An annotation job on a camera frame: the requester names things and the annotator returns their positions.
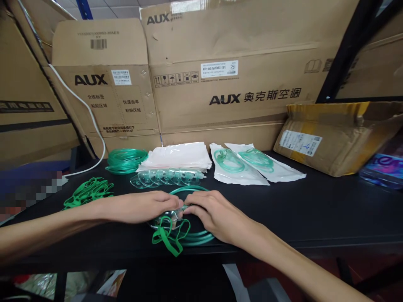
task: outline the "forearm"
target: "forearm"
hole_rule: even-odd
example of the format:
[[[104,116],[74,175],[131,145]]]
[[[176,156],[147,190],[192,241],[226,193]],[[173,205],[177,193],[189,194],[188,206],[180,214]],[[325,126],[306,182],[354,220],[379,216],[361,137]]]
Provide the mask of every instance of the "forearm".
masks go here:
[[[280,270],[315,301],[371,301],[266,228],[251,238],[245,250]]]
[[[98,217],[98,208],[94,203],[2,227],[0,266],[103,223]]]

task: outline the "cardboard flap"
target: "cardboard flap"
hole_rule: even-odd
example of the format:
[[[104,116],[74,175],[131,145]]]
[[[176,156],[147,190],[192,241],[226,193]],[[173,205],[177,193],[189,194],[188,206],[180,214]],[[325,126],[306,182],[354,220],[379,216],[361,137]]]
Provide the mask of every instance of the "cardboard flap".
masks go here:
[[[59,22],[53,37],[54,66],[147,65],[139,19]]]
[[[402,102],[371,102],[364,113],[367,123],[391,120],[403,113]]]
[[[371,127],[382,122],[400,121],[402,109],[402,102],[287,105],[288,116],[294,121],[349,127]]]
[[[291,120],[327,125],[362,126],[363,115],[370,102],[344,104],[293,104],[287,105]]]
[[[356,4],[190,0],[151,6],[140,13],[150,65],[159,65],[333,47],[339,45],[348,24],[345,20]]]

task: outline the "shipping label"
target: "shipping label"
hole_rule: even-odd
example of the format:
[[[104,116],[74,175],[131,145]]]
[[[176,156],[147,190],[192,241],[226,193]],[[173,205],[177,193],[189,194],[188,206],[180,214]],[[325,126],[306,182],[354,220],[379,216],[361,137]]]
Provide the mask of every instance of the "shipping label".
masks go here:
[[[321,141],[322,137],[320,136],[286,130],[281,137],[280,146],[313,156]]]
[[[200,64],[201,78],[237,76],[238,60]]]
[[[116,86],[131,85],[130,73],[128,70],[111,70]]]

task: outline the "plastic bag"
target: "plastic bag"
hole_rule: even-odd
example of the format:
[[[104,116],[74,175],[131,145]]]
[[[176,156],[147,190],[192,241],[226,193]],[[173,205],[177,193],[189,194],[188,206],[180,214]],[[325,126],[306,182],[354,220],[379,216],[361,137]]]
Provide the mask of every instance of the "plastic bag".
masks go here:
[[[258,170],[268,181],[290,182],[306,177],[306,174],[255,149],[253,144],[237,145],[225,143],[225,145],[234,151],[245,163]]]
[[[158,147],[148,153],[146,161],[136,172],[163,168],[190,168],[201,172],[210,169],[212,162],[204,142]]]
[[[210,144],[210,148],[215,164],[215,179],[227,184],[270,185],[256,169],[245,164],[230,149],[215,143]]]
[[[96,276],[96,272],[67,273],[65,301],[70,301],[76,294],[86,292]],[[15,284],[16,287],[53,300],[56,288],[56,273],[31,275],[27,281]]]

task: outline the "finger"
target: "finger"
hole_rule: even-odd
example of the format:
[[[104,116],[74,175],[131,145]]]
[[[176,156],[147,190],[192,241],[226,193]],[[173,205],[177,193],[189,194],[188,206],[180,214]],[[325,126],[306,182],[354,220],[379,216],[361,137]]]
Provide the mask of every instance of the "finger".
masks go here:
[[[210,203],[211,198],[212,198],[211,196],[204,197],[204,196],[198,196],[196,194],[189,194],[186,197],[185,204],[186,205],[195,204],[198,206],[202,206],[207,211],[210,211],[211,210],[211,203]]]
[[[156,201],[167,201],[170,199],[179,200],[178,196],[163,191],[154,191],[154,194],[152,196]]]
[[[206,226],[211,226],[212,225],[211,216],[202,207],[190,206],[190,207],[186,208],[185,211],[183,211],[183,214],[185,214],[185,215],[187,215],[187,214],[196,215],[203,222],[203,225],[204,225],[205,228],[206,228]]]
[[[163,202],[158,202],[157,207],[159,208],[160,213],[164,213],[166,211],[174,211],[183,207],[183,201],[178,199],[169,199]]]

